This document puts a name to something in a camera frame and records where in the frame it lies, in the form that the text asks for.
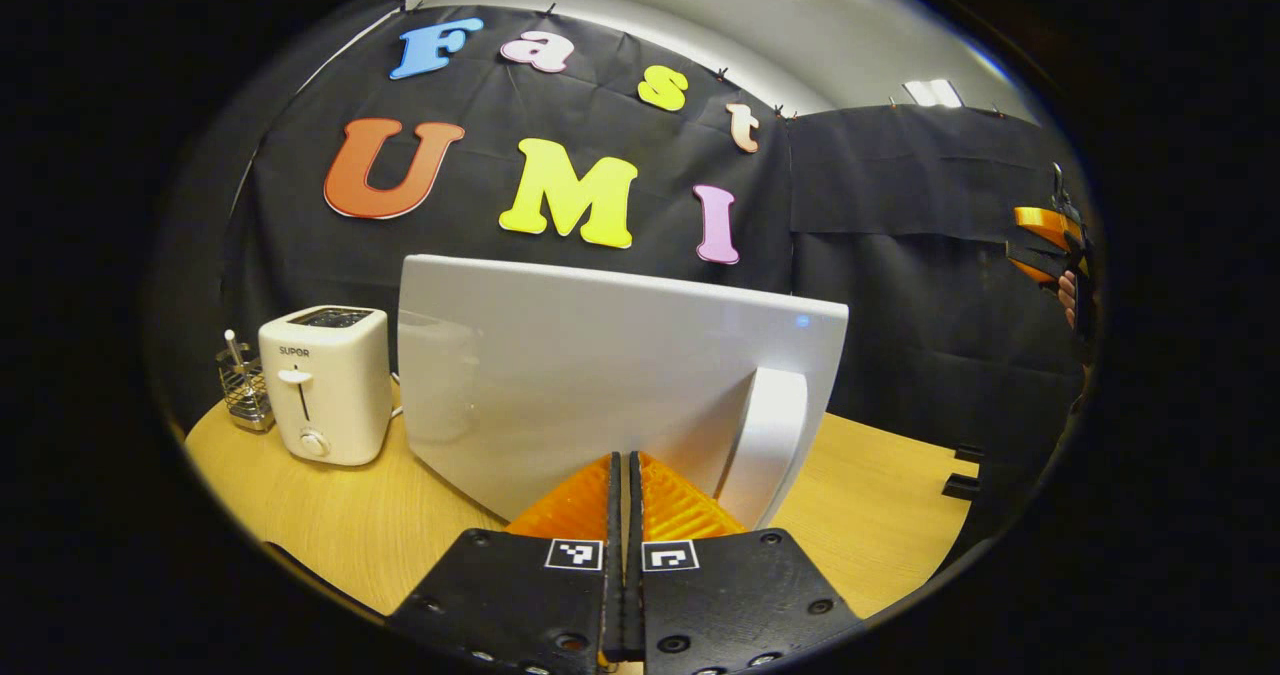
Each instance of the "black cloth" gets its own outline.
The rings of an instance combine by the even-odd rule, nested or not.
[[[484,28],[448,55],[443,69],[392,81],[403,32],[480,18]],[[575,45],[561,73],[506,60],[503,44],[544,31]],[[686,104],[675,113],[640,100],[649,65],[686,74]],[[760,122],[759,151],[730,136],[727,104],[742,102]],[[262,323],[317,304],[396,314],[404,256],[435,254],[567,265],[718,283],[786,293],[791,289],[790,182],[785,131],[763,101],[685,56],[596,24],[506,8],[436,8],[393,15],[343,51],[289,104],[264,138],[246,178],[225,241],[224,297],[237,325]],[[324,199],[324,181],[358,118],[390,118],[403,129],[374,161],[369,183],[397,187],[417,147],[413,128],[442,122],[466,134],[444,156],[435,184],[415,210],[393,219],[347,218]],[[635,165],[627,206],[630,248],[582,241],[577,231],[526,234],[498,225],[512,206],[525,167],[524,138],[563,145],[577,177],[602,158]],[[692,187],[730,191],[733,246],[741,260],[701,260],[700,201]],[[541,211],[548,220],[544,202]],[[585,224],[588,215],[579,222]]]
[[[1005,259],[1046,247],[1015,206],[1050,207],[1064,143],[972,109],[859,108],[790,127],[795,295],[846,302],[828,411],[983,457],[968,543],[1034,483],[1080,392],[1053,297]]]

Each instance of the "purple letter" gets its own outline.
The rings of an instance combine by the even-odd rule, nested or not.
[[[733,193],[713,186],[694,186],[694,195],[703,201],[703,243],[698,246],[698,256],[709,263],[735,264],[737,251],[728,231]]]

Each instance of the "yellow letter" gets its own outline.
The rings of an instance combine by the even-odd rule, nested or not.
[[[640,91],[640,100],[675,113],[685,106],[689,78],[667,65],[649,65],[644,72],[644,82],[636,90]]]
[[[543,193],[550,206],[556,232],[567,236],[582,219],[588,206],[591,215],[579,231],[582,240],[609,247],[631,247],[627,232],[627,191],[640,174],[636,167],[617,158],[602,158],[582,179],[577,179],[564,146],[549,140],[526,137],[520,141],[525,154],[525,173],[520,177],[516,201],[498,216],[503,229],[540,233],[547,229],[543,218]]]

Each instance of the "toaster knob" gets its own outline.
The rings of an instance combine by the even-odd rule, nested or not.
[[[316,433],[315,430],[307,428],[302,430],[302,450],[310,452],[316,457],[324,457],[329,455],[329,442],[324,439],[324,435]]]

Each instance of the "white toaster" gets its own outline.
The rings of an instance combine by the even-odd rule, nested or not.
[[[333,465],[378,457],[392,414],[387,314],[320,305],[257,330],[284,447]]]

